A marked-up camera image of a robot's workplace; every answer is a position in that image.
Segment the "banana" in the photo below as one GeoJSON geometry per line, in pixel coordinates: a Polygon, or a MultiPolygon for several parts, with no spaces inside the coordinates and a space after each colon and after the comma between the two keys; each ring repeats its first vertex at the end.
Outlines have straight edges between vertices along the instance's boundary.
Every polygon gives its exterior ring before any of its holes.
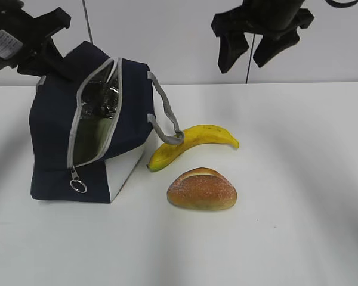
{"type": "Polygon", "coordinates": [[[147,167],[152,172],[162,170],[173,162],[181,153],[191,147],[216,143],[229,144],[239,148],[239,141],[224,128],[216,125],[197,125],[186,129],[184,132],[184,142],[181,145],[173,146],[163,143],[152,155],[147,167]]]}

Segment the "black cable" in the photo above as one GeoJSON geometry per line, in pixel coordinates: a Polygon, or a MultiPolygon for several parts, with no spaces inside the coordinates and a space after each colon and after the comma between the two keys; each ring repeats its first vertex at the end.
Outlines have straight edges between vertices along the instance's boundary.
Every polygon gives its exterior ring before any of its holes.
{"type": "Polygon", "coordinates": [[[249,72],[251,70],[252,55],[253,55],[253,49],[254,49],[254,46],[255,46],[255,36],[256,36],[256,34],[253,34],[252,45],[251,45],[251,54],[249,56],[249,64],[248,64],[248,70],[246,71],[245,84],[248,83],[249,72]]]}
{"type": "Polygon", "coordinates": [[[337,2],[337,1],[334,1],[334,0],[325,0],[326,3],[328,3],[330,6],[333,6],[335,8],[347,8],[347,7],[351,7],[351,6],[354,6],[358,3],[358,0],[354,0],[354,1],[350,1],[350,2],[345,2],[345,3],[342,3],[342,2],[337,2]]]}
{"type": "Polygon", "coordinates": [[[85,0],[82,0],[82,6],[84,7],[84,13],[85,13],[85,18],[86,18],[86,25],[87,25],[87,27],[88,27],[90,42],[93,43],[93,36],[92,36],[92,34],[91,34],[90,23],[89,23],[89,16],[88,16],[88,10],[86,9],[85,0]]]}

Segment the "gray bag handle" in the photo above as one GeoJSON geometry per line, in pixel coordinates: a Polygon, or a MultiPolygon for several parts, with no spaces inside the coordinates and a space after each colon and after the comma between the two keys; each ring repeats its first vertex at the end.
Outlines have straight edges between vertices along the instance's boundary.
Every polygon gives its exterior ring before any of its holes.
{"type": "Polygon", "coordinates": [[[155,75],[152,72],[150,72],[150,71],[147,72],[147,78],[153,82],[156,91],[161,96],[162,101],[163,101],[163,109],[165,111],[167,118],[169,118],[170,121],[174,124],[174,131],[176,133],[176,136],[165,135],[162,131],[162,128],[158,125],[158,123],[156,121],[156,117],[153,114],[149,113],[147,115],[147,121],[152,124],[153,129],[155,130],[156,134],[164,143],[167,143],[169,145],[182,144],[184,141],[184,133],[179,128],[178,120],[175,117],[174,112],[171,109],[171,106],[169,104],[169,101],[168,101],[165,91],[162,89],[161,85],[159,84],[158,80],[156,79],[155,75]]]}

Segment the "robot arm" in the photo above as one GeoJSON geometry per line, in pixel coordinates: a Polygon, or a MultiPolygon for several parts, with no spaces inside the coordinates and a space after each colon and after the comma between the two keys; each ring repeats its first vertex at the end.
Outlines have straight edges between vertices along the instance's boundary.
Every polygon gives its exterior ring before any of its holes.
{"type": "Polygon", "coordinates": [[[38,18],[22,10],[19,0],[0,0],[0,70],[43,76],[54,71],[71,79],[69,67],[55,47],[52,35],[69,28],[70,16],[61,8],[38,18]]]}
{"type": "MultiPolygon", "coordinates": [[[[301,6],[305,0],[244,0],[243,4],[230,11],[216,14],[212,29],[220,38],[218,66],[227,73],[249,45],[244,33],[263,35],[253,59],[259,67],[268,63],[285,49],[300,40],[297,28],[306,29],[314,20],[308,9],[301,6]]],[[[354,0],[339,3],[325,0],[337,8],[347,8],[358,3],[354,0]]]]}

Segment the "bread roll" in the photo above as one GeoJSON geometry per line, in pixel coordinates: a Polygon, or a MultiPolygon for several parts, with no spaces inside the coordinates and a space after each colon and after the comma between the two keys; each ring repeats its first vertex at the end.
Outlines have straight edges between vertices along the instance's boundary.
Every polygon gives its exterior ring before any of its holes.
{"type": "Polygon", "coordinates": [[[224,210],[233,206],[237,193],[218,172],[197,168],[182,174],[167,191],[168,201],[178,207],[195,210],[224,210]]]}

